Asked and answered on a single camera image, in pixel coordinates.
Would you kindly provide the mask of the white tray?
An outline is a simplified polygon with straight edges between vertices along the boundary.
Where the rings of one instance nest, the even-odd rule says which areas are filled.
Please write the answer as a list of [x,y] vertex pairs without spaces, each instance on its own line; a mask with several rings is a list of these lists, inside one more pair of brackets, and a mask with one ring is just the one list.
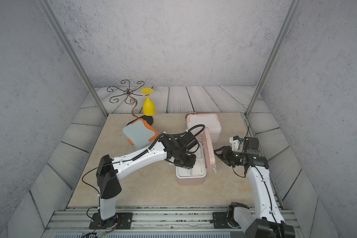
[[199,179],[206,176],[206,164],[202,144],[194,153],[196,156],[195,164],[192,169],[176,167],[176,177],[178,179]]

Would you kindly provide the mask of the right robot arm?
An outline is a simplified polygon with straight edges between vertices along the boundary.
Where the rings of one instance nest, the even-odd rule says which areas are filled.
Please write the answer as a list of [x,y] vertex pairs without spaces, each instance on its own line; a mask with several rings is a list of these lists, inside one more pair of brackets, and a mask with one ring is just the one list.
[[259,140],[234,136],[230,145],[214,150],[227,166],[244,168],[242,178],[250,182],[255,213],[242,203],[232,202],[224,213],[213,213],[211,223],[216,229],[241,229],[246,238],[294,238],[293,226],[288,225],[276,203],[267,159],[260,154]]

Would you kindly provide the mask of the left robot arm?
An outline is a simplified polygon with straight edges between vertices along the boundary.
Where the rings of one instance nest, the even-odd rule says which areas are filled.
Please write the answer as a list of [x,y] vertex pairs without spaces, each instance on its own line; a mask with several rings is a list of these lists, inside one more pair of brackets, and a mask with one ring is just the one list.
[[86,172],[81,181],[98,192],[99,224],[116,218],[116,197],[121,193],[120,180],[129,174],[159,161],[166,161],[176,167],[192,169],[196,162],[193,147],[199,149],[196,139],[205,130],[205,125],[199,124],[179,134],[159,134],[146,148],[131,154],[111,158],[105,155],[99,166]]

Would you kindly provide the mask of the white pink medicine box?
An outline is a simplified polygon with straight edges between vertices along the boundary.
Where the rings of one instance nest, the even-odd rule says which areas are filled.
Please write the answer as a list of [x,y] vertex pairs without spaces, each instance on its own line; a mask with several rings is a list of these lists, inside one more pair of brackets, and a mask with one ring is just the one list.
[[196,125],[205,125],[209,129],[211,141],[217,143],[222,131],[221,123],[217,114],[196,114],[190,115],[186,119],[187,129]]

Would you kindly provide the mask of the grey round object behind box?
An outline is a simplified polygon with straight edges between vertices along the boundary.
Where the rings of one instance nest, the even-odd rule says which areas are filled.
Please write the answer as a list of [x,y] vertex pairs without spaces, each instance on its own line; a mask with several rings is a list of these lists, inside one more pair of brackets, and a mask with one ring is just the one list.
[[185,120],[187,119],[188,116],[190,115],[196,115],[198,114],[197,112],[188,112],[186,115],[185,115]]

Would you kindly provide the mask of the grey orange medicine box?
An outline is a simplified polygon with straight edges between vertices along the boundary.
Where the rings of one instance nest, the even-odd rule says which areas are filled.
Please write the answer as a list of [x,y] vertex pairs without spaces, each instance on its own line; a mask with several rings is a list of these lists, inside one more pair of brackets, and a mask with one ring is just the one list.
[[158,131],[142,118],[124,127],[123,134],[135,150],[148,147],[159,135]]

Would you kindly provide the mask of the yellow plastic wine glass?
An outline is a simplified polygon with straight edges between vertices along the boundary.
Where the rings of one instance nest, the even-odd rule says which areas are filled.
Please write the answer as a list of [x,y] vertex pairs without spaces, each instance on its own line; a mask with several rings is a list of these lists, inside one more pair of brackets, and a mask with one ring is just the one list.
[[143,103],[143,114],[146,116],[153,116],[156,114],[155,105],[149,96],[153,93],[152,88],[143,88],[141,93],[146,96]]

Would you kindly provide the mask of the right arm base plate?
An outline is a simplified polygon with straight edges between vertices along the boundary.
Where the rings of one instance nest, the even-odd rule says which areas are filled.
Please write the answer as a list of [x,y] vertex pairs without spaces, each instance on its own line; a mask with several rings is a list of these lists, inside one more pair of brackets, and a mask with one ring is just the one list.
[[214,229],[233,229],[227,217],[227,212],[213,212],[210,223]]

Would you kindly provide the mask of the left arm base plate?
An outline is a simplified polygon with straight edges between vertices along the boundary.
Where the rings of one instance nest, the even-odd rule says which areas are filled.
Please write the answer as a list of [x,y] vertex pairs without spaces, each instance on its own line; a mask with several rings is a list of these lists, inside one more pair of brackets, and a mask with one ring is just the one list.
[[89,225],[91,230],[129,230],[132,224],[133,213],[116,213],[115,216],[103,220],[99,213],[94,213]]

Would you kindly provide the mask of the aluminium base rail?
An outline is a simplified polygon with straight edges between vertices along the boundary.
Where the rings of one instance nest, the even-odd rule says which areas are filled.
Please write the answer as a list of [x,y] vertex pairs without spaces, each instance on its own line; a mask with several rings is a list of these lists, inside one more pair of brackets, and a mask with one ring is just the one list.
[[214,229],[213,212],[226,212],[227,206],[121,206],[117,213],[133,213],[129,230],[91,230],[96,207],[67,208],[53,213],[44,238],[242,238],[241,229]]

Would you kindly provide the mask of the right aluminium frame post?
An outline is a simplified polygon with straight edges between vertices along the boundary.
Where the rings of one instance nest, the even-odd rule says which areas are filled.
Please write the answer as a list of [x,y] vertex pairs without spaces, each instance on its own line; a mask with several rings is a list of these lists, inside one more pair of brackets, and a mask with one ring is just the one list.
[[264,70],[261,74],[261,77],[256,85],[256,88],[255,88],[255,91],[252,95],[252,98],[251,98],[251,101],[249,103],[249,106],[247,108],[247,111],[245,113],[245,116],[246,118],[248,118],[250,116],[250,114],[252,113],[255,105],[256,105],[256,102],[259,98],[259,95],[268,79],[268,76],[269,76],[269,73],[275,63],[275,60],[280,52],[280,48],[288,34],[288,31],[289,31],[289,28],[291,26],[291,23],[297,13],[297,10],[299,8],[299,4],[300,4],[300,0],[293,0],[291,1],[291,4],[290,4],[290,7],[288,9],[288,12],[287,12],[287,15],[284,19],[284,22],[279,30],[279,33],[277,35],[277,38],[276,38],[276,41],[275,41],[275,44],[272,48],[272,51],[269,55],[269,58],[266,62],[266,65],[264,67]]

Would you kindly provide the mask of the aluminium frame post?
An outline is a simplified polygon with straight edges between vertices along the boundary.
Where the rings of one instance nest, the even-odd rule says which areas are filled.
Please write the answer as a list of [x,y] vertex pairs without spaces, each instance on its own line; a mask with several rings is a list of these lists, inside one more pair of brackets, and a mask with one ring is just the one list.
[[64,33],[58,19],[56,18],[50,4],[47,0],[37,0],[37,4],[39,5],[41,11],[43,12],[46,20],[48,21],[49,25],[51,26],[53,32],[57,36],[59,42],[62,44],[68,58],[70,59],[71,63],[73,64],[74,68],[78,72],[81,80],[83,81],[85,87],[87,88],[88,92],[92,96],[94,102],[99,107],[101,113],[104,115],[105,118],[108,117],[109,113],[105,109],[100,97],[98,96],[96,90],[94,89],[93,84],[91,83],[87,73],[85,72],[77,54],[75,53],[71,43],[69,42],[66,34]]
[[290,4],[290,7],[288,9],[288,12],[287,12],[287,15],[284,19],[284,22],[279,30],[279,33],[277,35],[277,38],[276,38],[276,41],[275,41],[275,44],[272,48],[272,51],[269,55],[269,58],[266,62],[266,65],[264,67],[264,70],[261,74],[261,77],[256,85],[256,88],[255,88],[255,91],[252,95],[252,98],[251,98],[251,101],[249,103],[249,106],[247,108],[247,111],[245,113],[245,116],[246,118],[248,118],[250,116],[250,114],[252,113],[255,105],[256,105],[256,102],[259,98],[259,95],[268,79],[268,76],[269,76],[269,73],[275,63],[275,60],[280,52],[280,48],[288,34],[288,31],[289,31],[289,28],[291,26],[291,23],[297,13],[297,10],[299,8],[299,4],[300,4],[300,0],[293,0],[291,1],[291,4]]

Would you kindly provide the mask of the left aluminium frame post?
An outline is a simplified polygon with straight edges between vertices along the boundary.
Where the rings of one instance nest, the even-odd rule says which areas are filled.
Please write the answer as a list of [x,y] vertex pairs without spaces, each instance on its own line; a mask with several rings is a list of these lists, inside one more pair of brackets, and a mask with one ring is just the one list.
[[48,21],[49,25],[51,26],[53,32],[57,36],[59,42],[62,44],[68,58],[70,59],[71,63],[73,64],[74,68],[78,72],[81,80],[83,81],[85,87],[87,88],[88,92],[92,96],[94,102],[99,107],[101,113],[104,115],[105,118],[108,117],[109,113],[105,109],[100,97],[98,96],[96,90],[94,89],[93,84],[91,83],[87,73],[85,72],[77,54],[75,53],[71,43],[69,42],[66,34],[64,33],[58,19],[56,18],[50,4],[47,0],[37,0],[37,4],[39,5],[41,11],[43,12],[46,20]]

